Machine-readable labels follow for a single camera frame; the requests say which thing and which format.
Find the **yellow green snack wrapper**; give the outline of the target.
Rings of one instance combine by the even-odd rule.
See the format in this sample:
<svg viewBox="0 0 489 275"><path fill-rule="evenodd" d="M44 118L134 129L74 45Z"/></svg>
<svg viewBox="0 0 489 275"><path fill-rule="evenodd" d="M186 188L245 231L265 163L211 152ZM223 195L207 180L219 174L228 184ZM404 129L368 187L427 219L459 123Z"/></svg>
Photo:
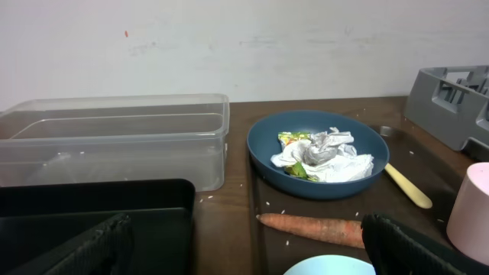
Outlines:
<svg viewBox="0 0 489 275"><path fill-rule="evenodd" d="M304 151L311 144L310 138L309 132L280 132L278 140L282 152L272 157L272 163L276 167L283 167L290 176L317 181L314 176L308 174L303 162Z"/></svg>

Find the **white paper napkin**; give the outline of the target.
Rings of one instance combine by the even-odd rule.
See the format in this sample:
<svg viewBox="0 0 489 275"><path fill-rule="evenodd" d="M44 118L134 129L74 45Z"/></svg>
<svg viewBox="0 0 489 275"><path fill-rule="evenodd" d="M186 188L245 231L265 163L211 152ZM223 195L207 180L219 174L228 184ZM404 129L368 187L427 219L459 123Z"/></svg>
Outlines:
<svg viewBox="0 0 489 275"><path fill-rule="evenodd" d="M347 132L335 127L327 130L328 133L332 131ZM308 174L317 179L313 182L346 183L369 177L374 169L374 157L370 154L359 154L352 143L341 146L336 157L323 164L312 166L303 160Z"/></svg>

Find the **orange carrot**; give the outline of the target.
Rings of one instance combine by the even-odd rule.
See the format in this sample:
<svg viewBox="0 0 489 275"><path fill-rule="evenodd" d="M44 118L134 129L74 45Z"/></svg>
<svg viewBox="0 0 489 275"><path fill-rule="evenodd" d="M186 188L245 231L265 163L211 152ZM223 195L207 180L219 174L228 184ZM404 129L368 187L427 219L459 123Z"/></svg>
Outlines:
<svg viewBox="0 0 489 275"><path fill-rule="evenodd" d="M311 218L277 213L256 215L267 227L303 238L364 249L359 221L338 218Z"/></svg>

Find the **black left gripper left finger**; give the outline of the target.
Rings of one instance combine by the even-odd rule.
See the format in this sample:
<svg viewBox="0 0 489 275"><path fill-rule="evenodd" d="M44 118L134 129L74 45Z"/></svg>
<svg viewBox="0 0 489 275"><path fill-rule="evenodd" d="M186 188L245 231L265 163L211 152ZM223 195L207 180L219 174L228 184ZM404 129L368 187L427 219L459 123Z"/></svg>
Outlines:
<svg viewBox="0 0 489 275"><path fill-rule="evenodd" d="M113 215L8 275L122 275L134 253L131 218Z"/></svg>

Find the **grey paper ball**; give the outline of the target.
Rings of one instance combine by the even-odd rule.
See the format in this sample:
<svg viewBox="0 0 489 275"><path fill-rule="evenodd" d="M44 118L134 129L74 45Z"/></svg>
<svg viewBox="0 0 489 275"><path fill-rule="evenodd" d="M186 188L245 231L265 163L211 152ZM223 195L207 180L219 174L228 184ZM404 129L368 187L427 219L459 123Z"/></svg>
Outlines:
<svg viewBox="0 0 489 275"><path fill-rule="evenodd" d="M349 145L355 139L347 132L320 132L310 136L311 144L306 148L303 159L306 164L316 166L336 157L341 146Z"/></svg>

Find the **light blue rice bowl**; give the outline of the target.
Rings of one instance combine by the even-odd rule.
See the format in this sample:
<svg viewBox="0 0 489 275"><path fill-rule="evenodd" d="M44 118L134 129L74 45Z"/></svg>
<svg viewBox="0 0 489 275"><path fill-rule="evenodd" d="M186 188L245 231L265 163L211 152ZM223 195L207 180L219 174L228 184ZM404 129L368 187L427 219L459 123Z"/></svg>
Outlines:
<svg viewBox="0 0 489 275"><path fill-rule="evenodd" d="M375 275L374 267L362 260L342 255L310 257L292 266L283 275Z"/></svg>

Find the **dark blue plate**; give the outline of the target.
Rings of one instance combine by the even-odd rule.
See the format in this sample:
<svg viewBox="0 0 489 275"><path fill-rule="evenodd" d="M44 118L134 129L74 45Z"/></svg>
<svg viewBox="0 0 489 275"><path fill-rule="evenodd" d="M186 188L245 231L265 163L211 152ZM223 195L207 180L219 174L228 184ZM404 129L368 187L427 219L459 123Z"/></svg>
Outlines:
<svg viewBox="0 0 489 275"><path fill-rule="evenodd" d="M316 133L330 127L351 132L357 152L374 158L370 176L346 183L321 183L290 176L272 164L271 157L281 152L279 132ZM261 119L248 132L247 144L260 175L278 190L305 199L342 199L360 193L380 177L390 159L386 142L373 128L339 114L313 110L280 112Z"/></svg>

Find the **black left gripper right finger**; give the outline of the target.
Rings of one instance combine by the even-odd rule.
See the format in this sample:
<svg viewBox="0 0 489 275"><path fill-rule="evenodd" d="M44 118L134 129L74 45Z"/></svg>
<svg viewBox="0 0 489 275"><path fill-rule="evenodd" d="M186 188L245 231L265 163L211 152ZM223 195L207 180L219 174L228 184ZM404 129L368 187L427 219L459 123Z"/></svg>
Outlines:
<svg viewBox="0 0 489 275"><path fill-rule="evenodd" d="M361 222L365 250L377 275L488 275L488 266L453 251L392 218Z"/></svg>

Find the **pink plastic cup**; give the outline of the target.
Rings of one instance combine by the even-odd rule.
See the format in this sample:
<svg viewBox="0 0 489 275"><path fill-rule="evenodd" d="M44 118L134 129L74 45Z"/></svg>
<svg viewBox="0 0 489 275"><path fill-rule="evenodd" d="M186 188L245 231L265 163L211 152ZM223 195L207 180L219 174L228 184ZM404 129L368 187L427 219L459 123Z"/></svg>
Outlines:
<svg viewBox="0 0 489 275"><path fill-rule="evenodd" d="M488 265L488 162L467 169L446 232L460 252Z"/></svg>

